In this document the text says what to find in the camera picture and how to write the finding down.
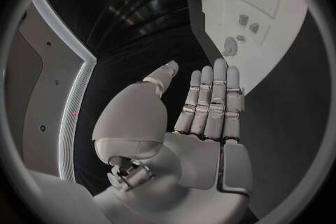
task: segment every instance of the white light strip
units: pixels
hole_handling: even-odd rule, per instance
[[[84,93],[96,65],[96,57],[77,39],[47,0],[32,0],[32,2],[49,27],[84,61],[69,91],[59,128],[59,176],[61,179],[75,182],[73,166],[74,135]]]

